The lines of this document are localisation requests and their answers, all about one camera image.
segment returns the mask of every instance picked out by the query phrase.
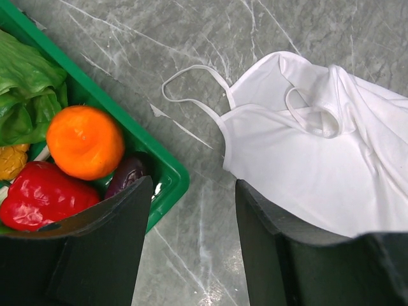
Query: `plastic fruit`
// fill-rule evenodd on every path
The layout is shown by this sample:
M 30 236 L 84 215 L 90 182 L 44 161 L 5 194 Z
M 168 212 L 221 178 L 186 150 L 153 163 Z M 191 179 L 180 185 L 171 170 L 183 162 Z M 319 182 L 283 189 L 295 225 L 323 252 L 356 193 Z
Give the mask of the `plastic fruit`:
M 125 148 L 114 119 L 85 105 L 61 110 L 52 119 L 46 139 L 57 166 L 82 180 L 100 179 L 113 172 Z

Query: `white vein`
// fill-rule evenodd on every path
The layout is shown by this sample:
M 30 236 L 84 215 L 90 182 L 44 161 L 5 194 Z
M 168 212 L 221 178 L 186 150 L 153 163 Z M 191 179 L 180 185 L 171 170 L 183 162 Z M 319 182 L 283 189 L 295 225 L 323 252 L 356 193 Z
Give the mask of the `white vein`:
M 368 70 L 367 66 L 363 63 L 365 70 L 367 71 L 368 75 L 370 76 L 371 80 L 375 83 L 375 78 L 372 76 L 370 70 Z
M 221 53 L 219 53 L 218 49 L 215 47 L 215 45 L 213 44 L 212 41 L 210 41 L 204 34 L 203 34 L 204 38 L 210 43 L 210 45 L 212 46 L 212 48 L 215 50 L 215 52 L 217 52 L 221 62 L 222 62 L 222 66 L 224 67 L 224 74 L 225 74 L 225 78 L 227 80 L 230 80 L 230 73 L 228 72 L 228 67 L 227 64 L 225 63 L 224 58 L 222 57 Z
M 103 69 L 101 66 L 99 66 L 98 64 L 96 64 L 92 59 L 90 59 L 89 57 L 87 57 L 85 54 L 81 53 L 81 55 L 85 58 L 85 60 L 86 60 L 89 64 L 91 64 L 91 65 L 94 66 L 95 68 L 97 68 L 97 69 L 99 69 L 99 70 L 105 72 L 108 76 L 111 76 L 111 77 L 112 77 L 112 75 L 111 75 L 109 72 L 107 72 L 107 71 L 106 71 L 105 69 Z
M 189 284 L 189 282 L 187 282 L 183 275 L 181 275 L 180 271 L 178 271 L 177 268 L 173 265 L 170 258 L 167 255 L 164 256 L 166 256 L 166 258 L 168 259 L 169 267 L 173 270 L 173 272 L 176 273 L 184 282 L 186 282 L 186 284 Z
M 162 112 L 160 109 L 158 109 L 157 107 L 155 107 L 152 103 L 150 103 L 150 108 L 153 111 L 153 114 L 155 117 L 167 117 L 169 119 L 171 119 L 174 124 L 176 126 L 178 126 L 183 132 L 185 132 L 186 134 L 190 135 L 191 137 L 195 138 L 196 140 L 198 140 L 199 142 L 201 142 L 202 144 L 206 145 L 208 148 L 210 149 L 214 149 L 212 148 L 209 144 L 207 144 L 206 142 L 204 142 L 202 139 L 200 139 L 198 136 L 196 136 L 195 134 L 193 134 L 192 132 L 190 132 L 188 129 L 186 129 L 184 126 L 182 126 L 181 124 L 179 124 L 176 120 L 173 120 L 171 117 L 169 117 L 167 114 L 165 114 L 164 112 Z
M 201 63 L 203 63 L 203 59 L 201 59 L 201 58 L 199 58 L 199 57 L 195 57 L 195 56 L 193 56 L 193 55 L 191 55 L 191 54 L 187 54 L 187 53 L 185 53 L 185 52 L 183 52 L 183 51 L 177 50 L 176 48 L 173 48 L 173 47 L 171 47 L 171 46 L 165 45 L 164 43 L 161 43 L 160 41 L 157 41 L 157 40 L 151 38 L 150 36 L 147 36 L 146 34 L 143 34 L 143 33 L 140 32 L 140 31 L 137 31 L 137 30 L 135 30 L 135 29 L 132 29 L 131 27 L 129 27 L 129 26 L 126 25 L 126 24 L 123 24 L 122 22 L 118 21 L 117 19 L 115 19 L 115 21 L 116 21 L 118 24 L 124 26 L 126 29 L 128 29 L 128 30 L 130 30 L 130 31 L 133 31 L 133 32 L 136 33 L 137 35 L 139 35 L 139 36 L 141 36 L 141 37 L 143 37 L 143 38 L 145 38 L 145 39 L 147 39 L 147 40 L 149 40 L 149 41 L 155 43 L 156 45 L 159 45 L 160 47 L 163 47 L 163 48 L 165 48 L 165 49 L 167 49 L 167 50 L 169 50 L 169 51 L 175 52 L 175 53 L 177 53 L 177 54 L 180 54 L 180 55 L 183 55 L 183 56 L 187 56 L 187 57 L 192 58 L 192 59 L 196 59 L 197 61 L 200 61 Z
M 231 18 L 226 11 L 225 11 L 225 14 L 227 15 L 227 19 L 228 19 L 228 29 L 231 30 Z
M 200 281 L 200 279 L 194 274 L 192 273 L 192 271 L 190 271 L 190 269 L 188 269 L 186 263 L 184 262 L 184 260 L 176 253 L 176 251 L 174 251 L 174 249 L 170 246 L 170 244 L 167 242 L 166 239 L 164 239 L 164 237 L 160 234 L 160 232 L 157 230 L 156 227 L 153 228 L 154 231 L 159 235 L 159 237 L 161 238 L 161 240 L 163 240 L 163 242 L 167 245 L 167 247 L 169 248 L 170 252 L 181 262 L 182 266 L 187 270 L 187 272 L 189 273 L 189 275 L 196 281 L 196 283 L 199 285 L 199 287 L 203 290 L 204 293 L 207 293 L 207 290 L 204 288 L 203 283 Z
M 297 54 L 299 54 L 300 56 L 301 53 L 300 51 L 296 48 L 295 44 L 293 43 L 293 40 L 289 37 L 289 35 L 287 34 L 287 32 L 283 29 L 283 27 L 278 23 L 278 20 L 276 20 L 276 18 L 272 15 L 272 13 L 270 12 L 270 10 L 261 2 L 261 0 L 258 0 L 258 3 L 260 5 L 262 5 L 262 7 L 264 8 L 264 10 L 268 13 L 268 15 L 273 19 L 273 21 L 277 24 L 277 26 L 279 27 L 279 29 L 281 29 L 281 31 L 283 32 L 283 34 L 286 36 L 286 38 L 289 40 L 289 43 L 291 44 L 291 46 L 294 48 L 294 50 L 296 51 Z
M 207 193 L 204 192 L 204 188 L 203 188 L 201 190 L 200 200 L 199 200 L 199 203 L 200 203 L 200 221 L 199 221 L 200 232 L 198 234 L 198 245 L 200 247 L 201 274 L 204 275 L 204 272 L 205 272 L 204 263 L 206 263 L 208 267 L 207 287 L 209 287 L 210 275 L 212 275 L 212 260 L 211 260 L 211 255 L 206 250 L 205 243 L 204 243 L 204 208 L 205 208 L 205 203 L 207 202 L 206 194 Z
M 234 303 L 234 305 L 238 306 L 238 304 L 237 304 L 236 301 L 233 299 L 233 297 L 230 295 L 230 292 L 227 290 L 227 288 L 224 286 L 224 284 L 214 275 L 214 273 L 211 273 L 211 275 L 212 275 L 213 278 L 215 278 L 215 280 L 221 285 L 221 287 L 223 288 L 223 290 L 225 291 L 225 293 L 229 296 L 229 298 L 230 298 L 231 301 Z
M 182 126 L 181 124 L 179 124 L 177 121 L 173 120 L 173 122 L 176 124 L 176 126 L 178 126 L 180 129 L 182 129 L 185 133 L 187 133 L 188 135 L 190 135 L 191 137 L 197 139 L 199 142 L 201 142 L 202 144 L 206 145 L 208 148 L 210 148 L 211 150 L 213 150 L 214 148 L 211 147 L 209 144 L 207 144 L 206 142 L 204 142 L 203 140 L 201 140 L 199 137 L 197 137 L 196 135 L 194 135 L 192 132 L 190 132 L 188 129 L 186 129 L 184 126 Z
M 118 37 L 116 36 L 115 31 L 112 31 L 112 35 L 113 35 L 113 37 L 116 39 L 116 41 L 117 41 L 117 43 L 119 44 L 119 46 L 121 47 L 121 49 L 122 49 L 122 51 L 123 51 L 123 53 L 124 53 L 125 60 L 126 60 L 127 63 L 129 64 L 129 66 L 132 67 L 132 64 L 129 62 L 128 54 L 126 53 L 125 48 L 123 47 L 122 43 L 120 42 L 120 40 L 119 40 Z
M 252 43 L 252 60 L 256 62 L 258 57 L 255 55 L 255 42 L 254 42 L 254 33 L 256 30 L 256 21 L 255 21 L 255 14 L 254 14 L 254 3 L 251 1 L 251 7 L 249 7 L 248 3 L 245 0 L 240 0 L 241 3 L 247 8 L 249 13 L 251 14 L 252 18 L 252 29 L 251 29 L 251 43 Z
M 91 35 L 88 34 L 88 32 L 86 31 L 86 29 L 82 26 L 82 24 L 80 24 L 75 18 L 74 16 L 72 16 L 69 12 L 67 12 L 68 16 L 74 21 L 74 23 L 77 24 L 77 26 L 93 41 L 93 43 L 95 45 L 98 46 L 98 48 L 106 55 L 107 58 L 109 58 L 110 61 L 113 61 L 115 64 L 116 62 L 114 61 L 114 59 L 112 58 L 112 56 L 105 51 L 104 48 L 102 48 L 93 38 Z
M 380 43 L 377 43 L 377 42 L 375 42 L 375 41 L 370 41 L 370 40 L 367 40 L 366 38 L 360 38 L 360 37 L 357 37 L 357 40 L 361 40 L 361 41 L 363 41 L 363 42 L 365 42 L 365 43 L 371 43 L 371 44 L 373 44 L 373 45 L 375 45 L 375 46 L 384 48 L 384 49 L 386 49 L 386 50 L 388 50 L 388 51 L 391 51 L 391 52 L 395 53 L 395 51 L 394 51 L 393 49 L 391 49 L 391 48 L 389 48 L 389 47 L 387 47 L 387 46 L 385 46 L 385 45 L 382 45 L 382 44 L 380 44 Z
M 351 44 L 351 69 L 353 70 L 354 74 L 354 42 L 352 34 L 350 34 L 350 44 Z
M 103 19 L 92 16 L 90 13 L 87 13 L 86 11 L 81 10 L 80 8 L 77 8 L 76 6 L 66 2 L 64 0 L 59 0 L 59 2 L 64 3 L 65 5 L 69 6 L 70 8 L 73 8 L 74 10 L 79 11 L 80 13 L 84 14 L 85 16 L 88 16 L 88 17 L 92 18 L 93 20 L 97 20 L 97 21 L 102 22 L 102 23 L 104 23 L 104 24 L 106 24 L 106 25 L 108 25 L 108 26 L 110 26 L 110 27 L 112 27 L 112 28 L 114 28 L 114 29 L 116 29 L 118 31 L 124 32 L 121 28 L 117 27 L 116 25 L 110 24 L 109 22 L 107 22 L 107 21 L 105 21 Z
M 157 107 L 155 107 L 152 103 L 150 103 L 150 108 L 153 111 L 153 114 L 155 117 L 166 117 L 166 118 L 170 118 L 169 116 L 167 116 L 164 112 L 162 112 L 160 109 L 158 109 Z

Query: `white tank top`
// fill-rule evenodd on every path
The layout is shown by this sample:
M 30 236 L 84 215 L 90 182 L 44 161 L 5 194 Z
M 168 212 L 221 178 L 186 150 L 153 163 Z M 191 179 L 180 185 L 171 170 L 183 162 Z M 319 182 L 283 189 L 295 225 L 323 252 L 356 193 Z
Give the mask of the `white tank top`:
M 205 69 L 226 91 L 218 116 L 164 89 Z M 195 65 L 162 86 L 191 101 L 225 138 L 223 168 L 315 226 L 354 237 L 408 230 L 408 99 L 290 52 L 267 55 L 232 86 Z

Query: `marble countertop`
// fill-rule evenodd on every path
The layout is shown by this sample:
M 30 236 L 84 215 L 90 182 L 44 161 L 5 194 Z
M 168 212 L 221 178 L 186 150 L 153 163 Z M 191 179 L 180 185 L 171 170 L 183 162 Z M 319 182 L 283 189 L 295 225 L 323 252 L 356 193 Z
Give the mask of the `marble countertop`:
M 192 103 L 163 99 L 167 78 L 204 64 L 231 85 L 288 50 L 408 96 L 405 0 L 12 1 L 189 170 L 189 191 L 146 237 L 133 305 L 249 304 L 222 134 Z M 206 72 L 168 92 L 228 111 Z

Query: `lettuce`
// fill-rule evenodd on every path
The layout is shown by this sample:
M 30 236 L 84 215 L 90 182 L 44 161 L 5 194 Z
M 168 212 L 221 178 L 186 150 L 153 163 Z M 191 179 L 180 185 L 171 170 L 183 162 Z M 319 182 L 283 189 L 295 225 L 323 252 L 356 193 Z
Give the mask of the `lettuce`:
M 67 107 L 67 73 L 0 30 L 0 146 L 38 143 Z

